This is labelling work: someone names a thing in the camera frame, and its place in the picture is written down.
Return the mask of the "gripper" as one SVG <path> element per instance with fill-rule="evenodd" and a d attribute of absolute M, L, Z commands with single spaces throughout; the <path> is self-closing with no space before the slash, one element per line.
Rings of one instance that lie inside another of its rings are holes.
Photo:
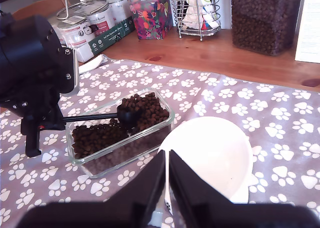
<path fill-rule="evenodd" d="M 78 90 L 77 54 L 61 45 L 46 18 L 0 16 L 0 106 L 22 118 L 26 156 L 41 154 L 41 131 L 65 129 L 60 95 Z"/>

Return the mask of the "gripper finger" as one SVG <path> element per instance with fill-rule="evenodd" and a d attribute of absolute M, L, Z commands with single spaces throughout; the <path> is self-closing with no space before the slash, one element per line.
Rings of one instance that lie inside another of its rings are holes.
<path fill-rule="evenodd" d="M 169 183 L 187 227 L 231 227 L 232 203 L 202 180 L 175 151 L 169 152 Z"/>
<path fill-rule="evenodd" d="M 104 227 L 146 227 L 166 180 L 165 152 L 160 151 L 126 186 L 104 203 Z"/>

